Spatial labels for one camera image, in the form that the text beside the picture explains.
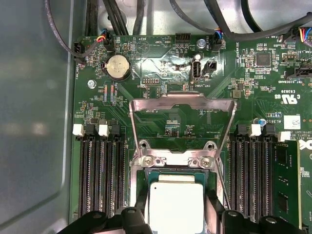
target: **white sticker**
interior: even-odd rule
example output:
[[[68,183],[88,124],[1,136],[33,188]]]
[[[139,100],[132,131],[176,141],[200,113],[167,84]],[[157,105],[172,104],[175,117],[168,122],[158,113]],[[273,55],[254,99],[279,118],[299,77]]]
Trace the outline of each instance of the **white sticker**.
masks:
[[[301,129],[300,116],[284,116],[284,129]]]

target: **black connector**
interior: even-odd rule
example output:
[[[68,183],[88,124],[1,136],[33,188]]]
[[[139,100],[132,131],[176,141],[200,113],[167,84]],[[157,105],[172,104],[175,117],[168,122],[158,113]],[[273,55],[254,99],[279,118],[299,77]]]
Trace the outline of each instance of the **black connector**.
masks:
[[[218,34],[213,34],[212,35],[212,40],[211,40],[211,50],[213,52],[218,52],[222,47],[222,39],[219,38]]]
[[[300,41],[300,34],[298,28],[292,28],[287,33],[283,34],[282,40],[284,43]]]
[[[216,70],[216,62],[207,61],[203,69],[203,74],[204,75],[211,74],[215,70]]]
[[[80,42],[76,41],[74,42],[74,52],[82,54],[85,52],[85,48],[84,45],[81,44]],[[85,64],[86,62],[84,61],[84,58],[77,58],[76,56],[74,56],[74,60],[78,63],[78,64]]]
[[[186,44],[191,42],[190,33],[176,33],[175,34],[175,43],[176,44]]]

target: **black dimm slot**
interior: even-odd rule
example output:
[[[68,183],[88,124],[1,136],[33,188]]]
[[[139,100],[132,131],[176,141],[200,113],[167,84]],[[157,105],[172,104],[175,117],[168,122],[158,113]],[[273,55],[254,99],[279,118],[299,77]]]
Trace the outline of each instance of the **black dimm slot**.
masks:
[[[243,144],[243,213],[249,216],[249,142]]]
[[[95,145],[95,157],[94,157],[94,210],[98,211],[100,208],[100,185],[101,185],[101,147],[100,147],[100,141],[96,141]]]
[[[78,217],[85,214],[85,201],[86,201],[86,165],[87,165],[87,150],[88,141],[80,141],[80,166],[79,166],[79,200],[78,200]]]
[[[235,210],[235,150],[236,142],[232,141],[229,157],[229,196],[231,209]]]
[[[106,196],[106,199],[105,199],[105,202],[106,202],[106,213],[109,217],[112,217],[113,216],[113,196],[114,196],[114,188],[113,188],[113,178],[114,178],[114,175],[113,175],[113,150],[112,150],[112,143],[109,141],[107,143],[107,160],[106,160],[106,169],[107,169],[107,196]]]
[[[238,141],[236,143],[236,210],[243,212],[243,202],[242,202],[242,186],[243,186],[243,177],[242,177],[242,159],[243,159],[243,152],[242,152],[242,142]]]
[[[273,215],[273,170],[272,170],[272,162],[273,162],[273,147],[272,143],[267,143],[267,150],[268,150],[268,164],[267,164],[267,171],[268,171],[268,215]]]
[[[261,142],[255,143],[255,219],[261,217]]]
[[[125,176],[125,158],[124,158],[124,144],[123,142],[116,142],[116,209],[123,207],[124,202],[124,176]]]
[[[250,150],[248,153],[248,162],[249,162],[249,185],[248,189],[250,191],[250,195],[248,198],[249,201],[249,216],[251,221],[255,222],[255,142],[251,141]]]
[[[261,142],[261,216],[266,216],[267,213],[267,185],[268,185],[268,179],[267,179],[267,147],[265,142]]]
[[[101,141],[100,143],[100,167],[99,167],[99,204],[98,210],[101,212],[106,212],[105,200],[106,197],[106,141]]]

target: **ram slot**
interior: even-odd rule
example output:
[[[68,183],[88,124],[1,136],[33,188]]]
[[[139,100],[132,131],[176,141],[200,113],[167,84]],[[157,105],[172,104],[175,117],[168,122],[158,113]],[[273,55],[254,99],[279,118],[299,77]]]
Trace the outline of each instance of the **ram slot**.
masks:
[[[97,140],[95,142],[96,153],[94,157],[94,210],[100,209],[100,189],[101,189],[101,142]]]
[[[249,216],[249,142],[245,141],[243,147],[243,195],[244,197],[242,198],[243,200],[243,213],[246,216]]]
[[[119,209],[124,205],[124,179],[125,179],[125,156],[124,143],[116,142],[116,203],[115,208]]]
[[[87,176],[88,176],[88,141],[80,141],[80,167],[79,167],[79,200],[78,217],[86,213]]]
[[[268,148],[266,142],[261,142],[261,216],[268,213]]]
[[[106,150],[106,173],[105,173],[105,181],[106,181],[106,196],[104,196],[105,205],[106,205],[106,213],[109,217],[112,217],[114,215],[114,204],[113,204],[113,198],[114,198],[114,162],[113,162],[113,147],[112,143],[109,141],[107,142],[107,150]]]
[[[273,163],[273,148],[272,143],[267,143],[267,152],[268,152],[268,158],[267,158],[267,176],[268,176],[268,197],[267,197],[267,203],[268,203],[268,213],[266,215],[273,215],[273,169],[272,169],[272,163]]]
[[[230,147],[230,155],[229,155],[229,196],[230,196],[230,204],[231,209],[235,210],[235,150],[236,150],[236,142],[232,141]]]
[[[95,206],[94,191],[95,191],[95,156],[96,156],[96,141],[93,138],[89,141],[88,150],[88,198],[87,198],[87,212],[93,211]]]
[[[236,207],[235,209],[243,212],[243,143],[241,141],[236,142],[236,150],[235,150],[235,157],[236,157]]]
[[[255,143],[255,220],[258,221],[261,217],[261,142]]]
[[[248,197],[249,203],[249,216],[250,220],[255,222],[255,142],[251,141],[250,150],[248,152],[248,174],[249,174],[249,183],[248,183],[248,190],[250,191]]]

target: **black cable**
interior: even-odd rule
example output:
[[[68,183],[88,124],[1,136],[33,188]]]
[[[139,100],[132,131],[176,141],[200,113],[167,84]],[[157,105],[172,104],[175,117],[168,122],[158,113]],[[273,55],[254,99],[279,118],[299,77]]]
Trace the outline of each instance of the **black cable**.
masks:
[[[117,36],[122,35],[120,26],[119,26],[119,24],[117,22],[116,16],[115,16],[114,11],[113,11],[113,8],[112,8],[112,6],[110,4],[110,0],[103,0],[103,3],[105,5],[105,8],[106,8],[109,20],[112,23],[112,26],[113,26],[115,34]]]
[[[56,37],[56,39],[58,40],[58,42],[60,43],[60,45],[69,53],[71,53],[73,56],[77,57],[77,58],[84,58],[86,56],[88,56],[89,54],[91,54],[91,52],[96,48],[96,46],[98,45],[98,42],[95,41],[89,49],[87,49],[84,53],[79,54],[76,53],[75,51],[71,50],[63,41],[62,37],[60,36],[58,29],[55,26],[53,17],[52,17],[52,12],[51,12],[51,7],[50,7],[50,0],[44,0],[44,8],[46,10],[46,14],[49,20],[49,24],[50,27],[54,33],[54,36]]]
[[[144,18],[144,0],[137,0],[136,2],[136,21],[133,26],[132,35],[140,35],[142,22]]]
[[[215,31],[214,29],[209,29],[209,28],[205,28],[203,26],[201,26],[200,24],[196,23],[194,20],[192,20],[191,18],[189,18],[183,11],[182,9],[178,6],[176,0],[169,0],[173,10],[176,12],[176,14],[183,19],[185,22],[189,23],[190,25],[194,26],[195,28],[204,31],[206,33],[209,34],[214,34]]]
[[[234,41],[249,41],[249,40],[257,40],[260,38],[265,38],[272,35],[280,35],[282,33],[285,33],[289,31],[291,28],[299,27],[303,24],[306,24],[310,21],[312,21],[312,13],[308,12],[306,16],[301,17],[293,22],[290,22],[288,24],[279,26],[277,28],[273,28],[270,30],[257,32],[257,33],[232,33],[226,24],[226,21],[221,13],[221,10],[218,6],[218,3],[216,0],[204,0],[210,14],[214,18],[215,22],[218,24],[218,26],[221,28],[224,35],[226,35],[229,39]]]
[[[250,12],[248,0],[240,0],[240,5],[242,8],[243,16],[245,18],[246,23],[251,28],[251,30],[256,32],[261,32],[262,29],[258,26],[258,24],[254,21],[254,18]]]
[[[125,24],[125,21],[123,20],[121,11],[120,11],[117,3],[116,3],[116,0],[111,0],[111,6],[112,6],[113,12],[116,16],[116,19],[118,21],[118,24],[120,26],[122,34],[123,35],[129,35],[128,30],[127,30],[127,26]]]

